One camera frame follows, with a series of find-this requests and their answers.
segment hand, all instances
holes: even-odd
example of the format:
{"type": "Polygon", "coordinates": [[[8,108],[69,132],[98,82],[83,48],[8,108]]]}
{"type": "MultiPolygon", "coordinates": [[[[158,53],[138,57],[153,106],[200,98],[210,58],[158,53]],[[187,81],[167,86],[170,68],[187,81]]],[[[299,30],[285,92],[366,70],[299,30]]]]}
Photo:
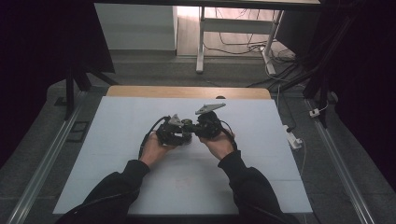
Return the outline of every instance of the hand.
{"type": "Polygon", "coordinates": [[[204,143],[209,148],[209,151],[220,161],[233,152],[233,145],[223,132],[212,139],[200,137],[199,140],[204,143]]]}
{"type": "Polygon", "coordinates": [[[163,146],[158,140],[155,132],[151,133],[146,142],[140,161],[144,162],[148,167],[160,161],[166,152],[174,149],[176,146],[163,146]]]}

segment metal bracket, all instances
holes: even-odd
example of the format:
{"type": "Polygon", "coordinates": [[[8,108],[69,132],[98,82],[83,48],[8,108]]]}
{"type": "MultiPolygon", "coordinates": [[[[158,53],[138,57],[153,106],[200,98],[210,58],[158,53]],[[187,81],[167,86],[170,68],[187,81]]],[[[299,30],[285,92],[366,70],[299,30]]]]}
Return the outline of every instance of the metal bracket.
{"type": "Polygon", "coordinates": [[[181,122],[181,120],[178,118],[177,114],[175,114],[172,118],[170,118],[168,123],[172,124],[172,125],[175,125],[175,126],[179,126],[179,127],[183,127],[184,126],[184,123],[181,122]]]}
{"type": "Polygon", "coordinates": [[[205,114],[208,113],[210,111],[213,111],[215,109],[219,109],[221,107],[224,107],[225,104],[218,104],[218,105],[204,105],[201,109],[199,109],[198,111],[195,111],[195,115],[199,115],[199,114],[205,114]]]}

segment black mechanical device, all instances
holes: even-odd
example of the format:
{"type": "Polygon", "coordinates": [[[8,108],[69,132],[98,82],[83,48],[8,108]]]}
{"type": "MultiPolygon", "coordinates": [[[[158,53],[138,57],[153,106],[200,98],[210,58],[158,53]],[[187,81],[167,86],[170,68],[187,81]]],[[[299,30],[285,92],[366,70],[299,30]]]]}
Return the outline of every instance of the black mechanical device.
{"type": "Polygon", "coordinates": [[[237,145],[233,139],[233,132],[228,126],[228,124],[218,118],[216,113],[213,111],[220,107],[225,106],[225,104],[219,105],[204,105],[198,111],[195,111],[195,115],[198,116],[198,123],[193,124],[191,119],[182,119],[175,114],[173,117],[166,116],[159,119],[146,134],[140,145],[139,158],[141,157],[143,147],[145,146],[149,135],[154,130],[154,128],[164,120],[164,123],[160,125],[156,134],[161,144],[169,146],[183,146],[191,142],[192,134],[195,133],[198,137],[203,138],[214,138],[218,136],[221,132],[224,132],[233,144],[233,149],[237,150],[237,145]],[[224,129],[221,123],[225,123],[230,131],[224,129]]]}

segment white tabletop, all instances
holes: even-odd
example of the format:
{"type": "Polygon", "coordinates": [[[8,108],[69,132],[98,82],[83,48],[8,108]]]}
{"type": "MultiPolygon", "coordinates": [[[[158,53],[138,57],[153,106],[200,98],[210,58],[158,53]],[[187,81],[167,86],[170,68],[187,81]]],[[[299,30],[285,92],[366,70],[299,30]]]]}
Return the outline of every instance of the white tabletop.
{"type": "MultiPolygon", "coordinates": [[[[178,114],[196,123],[203,104],[225,103],[216,110],[230,124],[247,166],[270,181],[286,213],[312,212],[273,100],[213,100],[104,97],[55,207],[63,214],[81,204],[106,175],[122,172],[136,159],[140,143],[159,118],[178,114]]],[[[219,161],[197,137],[166,155],[145,177],[130,214],[237,214],[228,178],[219,161]]]]}

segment person's left hand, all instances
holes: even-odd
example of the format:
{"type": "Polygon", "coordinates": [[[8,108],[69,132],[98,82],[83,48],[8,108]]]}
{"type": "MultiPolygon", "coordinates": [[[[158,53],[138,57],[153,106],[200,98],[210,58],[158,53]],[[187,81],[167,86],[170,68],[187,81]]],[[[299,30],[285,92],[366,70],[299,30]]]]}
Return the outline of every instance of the person's left hand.
{"type": "Polygon", "coordinates": [[[152,132],[148,137],[148,141],[146,142],[142,156],[140,157],[140,161],[144,162],[148,167],[160,161],[166,152],[174,149],[177,146],[163,146],[158,140],[157,134],[152,132]]]}

